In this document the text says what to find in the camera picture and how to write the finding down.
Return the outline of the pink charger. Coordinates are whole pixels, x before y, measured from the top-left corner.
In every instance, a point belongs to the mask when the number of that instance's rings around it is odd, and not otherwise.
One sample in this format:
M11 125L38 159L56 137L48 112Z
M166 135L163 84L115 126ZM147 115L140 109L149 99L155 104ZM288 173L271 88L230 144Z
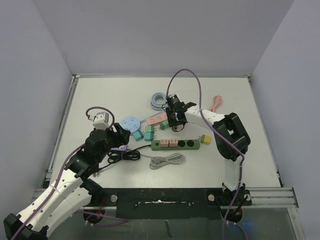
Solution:
M169 140L168 139L161 139L160 140L160 147L161 148L168 148L169 147Z
M178 146L178 140L177 139L170 139L169 140L169 147L170 148L175 148Z

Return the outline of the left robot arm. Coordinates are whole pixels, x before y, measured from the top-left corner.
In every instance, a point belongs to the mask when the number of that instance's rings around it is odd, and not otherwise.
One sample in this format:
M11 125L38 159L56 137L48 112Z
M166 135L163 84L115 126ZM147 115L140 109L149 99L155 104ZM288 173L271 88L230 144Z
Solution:
M73 150L63 162L56 180L28 207L9 214L3 221L8 240L46 240L50 226L46 223L61 203L77 188L85 190L84 200L95 206L102 199L102 187L90 176L112 148L127 145L130 131L119 123L107 129L94 129L85 142Z

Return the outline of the yellow charger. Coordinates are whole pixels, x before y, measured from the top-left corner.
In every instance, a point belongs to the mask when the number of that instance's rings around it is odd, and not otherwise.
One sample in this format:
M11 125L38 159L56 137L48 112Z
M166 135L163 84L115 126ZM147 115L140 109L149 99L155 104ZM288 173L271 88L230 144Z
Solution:
M201 136L198 137L198 139L199 139L200 143L204 144L204 145L210 145L211 141L212 141L212 138L206 134L202 134Z

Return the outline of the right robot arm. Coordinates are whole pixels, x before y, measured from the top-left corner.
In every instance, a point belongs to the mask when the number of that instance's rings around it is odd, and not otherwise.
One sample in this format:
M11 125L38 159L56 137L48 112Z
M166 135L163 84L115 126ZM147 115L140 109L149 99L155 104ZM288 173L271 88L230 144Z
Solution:
M217 150L225 159L223 186L226 189L222 197L227 204L235 204L241 198L238 189L243 184L243 162L251 143L239 116L233 112L218 114L194 102L184 103L176 94L167 95L166 103L165 112L171 128L190 123L213 132Z

